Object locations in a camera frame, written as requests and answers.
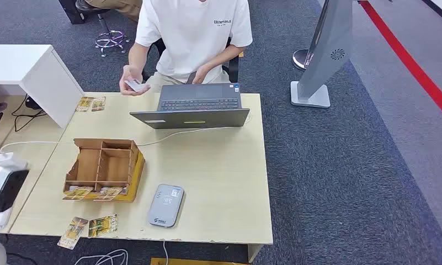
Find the person's left hand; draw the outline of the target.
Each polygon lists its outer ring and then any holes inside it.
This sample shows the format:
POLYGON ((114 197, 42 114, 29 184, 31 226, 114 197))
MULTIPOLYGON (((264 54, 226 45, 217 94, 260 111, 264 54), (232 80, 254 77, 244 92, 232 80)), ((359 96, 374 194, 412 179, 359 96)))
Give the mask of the person's left hand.
POLYGON ((200 66, 193 78, 192 84, 202 84, 206 75, 209 73, 211 69, 212 68, 208 63, 200 66))

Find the person's right hand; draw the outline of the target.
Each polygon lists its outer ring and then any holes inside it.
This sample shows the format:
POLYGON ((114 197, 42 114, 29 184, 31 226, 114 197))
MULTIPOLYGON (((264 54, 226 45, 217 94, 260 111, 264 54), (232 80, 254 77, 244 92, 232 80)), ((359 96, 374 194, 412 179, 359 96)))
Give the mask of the person's right hand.
POLYGON ((119 80, 119 88, 120 88, 120 93, 123 94, 124 96, 140 96, 146 92, 148 92, 151 89, 151 85, 144 83, 142 85, 142 90, 140 91, 135 91, 133 90, 125 81, 129 81, 129 80, 138 80, 140 83, 142 83, 143 81, 143 77, 142 77, 142 70, 139 69, 136 66, 132 66, 132 65, 125 65, 123 67, 123 73, 122 76, 119 80))

